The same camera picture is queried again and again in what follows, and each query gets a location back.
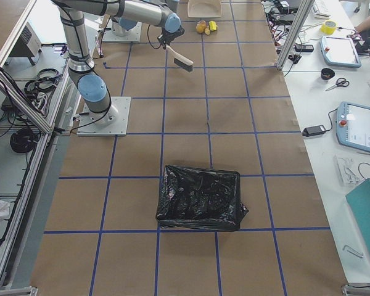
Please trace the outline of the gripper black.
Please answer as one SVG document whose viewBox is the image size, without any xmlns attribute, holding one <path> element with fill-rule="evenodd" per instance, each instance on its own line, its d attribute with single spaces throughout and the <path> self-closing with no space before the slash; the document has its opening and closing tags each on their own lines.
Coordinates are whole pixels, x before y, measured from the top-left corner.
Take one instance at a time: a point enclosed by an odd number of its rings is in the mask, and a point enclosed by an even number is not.
<svg viewBox="0 0 370 296">
<path fill-rule="evenodd" d="M 162 46 L 162 49 L 166 50 L 167 49 L 167 45 L 170 45 L 170 43 L 174 39 L 182 36 L 183 34 L 184 34 L 184 28 L 183 27 L 180 27 L 178 30 L 176 30 L 173 33 L 170 33 L 166 29 L 162 28 L 162 32 L 157 37 L 157 40 L 159 41 L 160 45 Z"/>
</svg>

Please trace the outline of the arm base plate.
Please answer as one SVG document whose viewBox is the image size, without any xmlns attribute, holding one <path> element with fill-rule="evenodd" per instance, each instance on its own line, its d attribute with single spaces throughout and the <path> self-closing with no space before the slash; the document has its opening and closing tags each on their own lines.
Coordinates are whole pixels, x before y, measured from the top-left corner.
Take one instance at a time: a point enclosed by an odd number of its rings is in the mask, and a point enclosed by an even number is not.
<svg viewBox="0 0 370 296">
<path fill-rule="evenodd" d="M 112 31 L 112 21 L 108 22 L 107 28 L 102 38 L 103 43 L 138 43 L 140 42 L 142 25 L 140 22 L 130 30 L 125 30 L 117 23 L 114 23 Z"/>
<path fill-rule="evenodd" d="M 108 113 L 103 119 L 98 120 L 102 114 L 90 113 L 85 104 L 83 112 L 87 115 L 80 117 L 78 136 L 125 136 L 128 128 L 130 114 L 130 97 L 112 96 L 112 103 Z"/>
</svg>

